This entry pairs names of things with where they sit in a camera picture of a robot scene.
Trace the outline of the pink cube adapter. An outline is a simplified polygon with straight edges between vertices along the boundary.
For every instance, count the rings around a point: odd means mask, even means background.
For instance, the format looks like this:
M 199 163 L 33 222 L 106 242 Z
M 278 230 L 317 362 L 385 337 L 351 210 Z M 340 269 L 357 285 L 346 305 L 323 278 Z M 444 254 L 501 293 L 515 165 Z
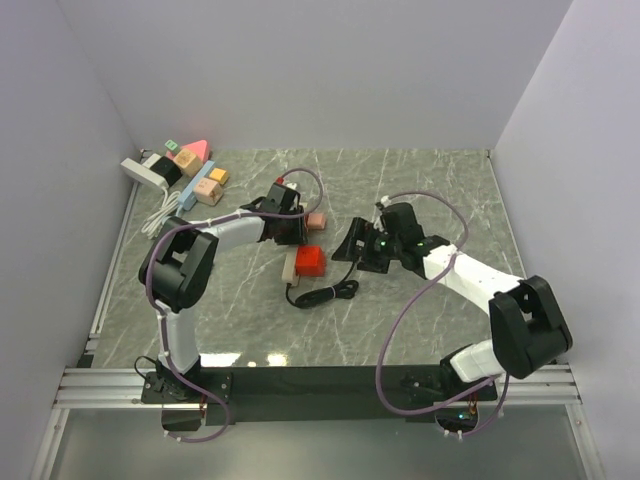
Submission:
M 193 189 L 196 200 L 200 203 L 215 206 L 224 195 L 222 186 L 210 178 L 201 179 Z

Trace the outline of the beige red power strip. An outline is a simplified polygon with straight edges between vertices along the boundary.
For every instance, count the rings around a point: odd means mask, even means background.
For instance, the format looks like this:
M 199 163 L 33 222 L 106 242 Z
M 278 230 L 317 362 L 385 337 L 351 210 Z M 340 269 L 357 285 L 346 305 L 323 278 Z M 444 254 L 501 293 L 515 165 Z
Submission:
M 291 247 L 285 254 L 284 266 L 281 274 L 281 280 L 287 285 L 297 287 L 300 276 L 296 270 L 297 248 Z

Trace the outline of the small salmon cube adapter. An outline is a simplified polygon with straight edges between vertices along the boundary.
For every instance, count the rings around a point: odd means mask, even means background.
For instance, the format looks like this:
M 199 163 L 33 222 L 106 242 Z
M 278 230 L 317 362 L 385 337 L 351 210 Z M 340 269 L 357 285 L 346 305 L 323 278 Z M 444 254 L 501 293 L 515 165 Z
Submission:
M 309 231 L 322 231 L 326 228 L 327 218 L 324 213 L 310 213 L 305 217 L 305 225 Z

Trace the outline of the white power strip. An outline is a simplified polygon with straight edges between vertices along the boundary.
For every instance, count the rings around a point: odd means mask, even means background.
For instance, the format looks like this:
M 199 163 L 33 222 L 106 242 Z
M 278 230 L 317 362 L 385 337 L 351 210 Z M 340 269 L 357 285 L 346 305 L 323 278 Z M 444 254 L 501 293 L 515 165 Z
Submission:
M 158 190 L 168 190 L 170 188 L 166 174 L 161 172 L 162 167 L 166 167 L 171 160 L 165 156 L 153 153 L 142 162 L 125 158 L 120 166 L 124 173 L 138 183 L 156 188 Z

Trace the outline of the black cube plug adapter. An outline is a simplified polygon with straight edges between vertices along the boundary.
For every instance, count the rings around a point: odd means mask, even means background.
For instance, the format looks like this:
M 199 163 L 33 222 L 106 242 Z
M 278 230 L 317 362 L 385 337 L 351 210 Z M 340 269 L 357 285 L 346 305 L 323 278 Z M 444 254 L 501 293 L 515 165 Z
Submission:
M 167 183 L 167 187 L 173 187 L 182 177 L 180 168 L 168 157 L 159 157 L 151 166 L 150 170 L 161 176 Z

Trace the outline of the red cube plug adapter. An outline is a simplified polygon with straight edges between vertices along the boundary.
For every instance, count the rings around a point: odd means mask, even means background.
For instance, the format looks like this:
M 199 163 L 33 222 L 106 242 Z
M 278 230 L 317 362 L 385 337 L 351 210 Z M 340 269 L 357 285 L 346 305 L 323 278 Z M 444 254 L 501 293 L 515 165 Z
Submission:
M 322 248 L 317 245 L 299 246 L 295 271 L 301 277 L 323 277 L 326 271 L 326 257 Z

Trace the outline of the small orange cube adapter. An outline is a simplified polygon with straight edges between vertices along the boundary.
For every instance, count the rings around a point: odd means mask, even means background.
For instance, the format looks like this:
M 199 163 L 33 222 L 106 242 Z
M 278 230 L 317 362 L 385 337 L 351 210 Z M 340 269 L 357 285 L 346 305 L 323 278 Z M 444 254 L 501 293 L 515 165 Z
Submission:
M 220 185 L 225 185 L 229 180 L 229 172 L 222 168 L 214 168 L 209 173 L 209 178 L 218 182 Z

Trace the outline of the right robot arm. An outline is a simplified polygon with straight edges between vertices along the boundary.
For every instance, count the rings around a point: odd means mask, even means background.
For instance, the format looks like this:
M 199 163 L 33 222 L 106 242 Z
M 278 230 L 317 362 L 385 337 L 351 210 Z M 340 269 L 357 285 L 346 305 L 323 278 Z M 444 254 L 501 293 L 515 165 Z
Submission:
M 490 339 L 449 354 L 435 369 L 421 368 L 402 379 L 402 386 L 429 402 L 460 399 L 473 386 L 502 374 L 525 379 L 573 346 L 545 279 L 501 272 L 462 253 L 441 236 L 426 235 L 406 202 L 382 206 L 374 222 L 354 218 L 332 258 L 380 274 L 397 261 L 405 270 L 464 297 L 488 316 Z

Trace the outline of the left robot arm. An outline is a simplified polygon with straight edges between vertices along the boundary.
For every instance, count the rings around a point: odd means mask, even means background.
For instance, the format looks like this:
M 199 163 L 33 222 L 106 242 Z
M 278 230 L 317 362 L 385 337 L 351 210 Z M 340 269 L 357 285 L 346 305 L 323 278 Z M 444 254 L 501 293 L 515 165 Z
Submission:
M 160 336 L 160 370 L 170 371 L 164 389 L 176 401 L 193 399 L 200 388 L 201 356 L 195 339 L 194 307 L 207 289 L 218 254 L 272 240 L 306 242 L 300 193 L 275 183 L 268 193 L 220 217 L 166 220 L 139 269 L 155 310 Z

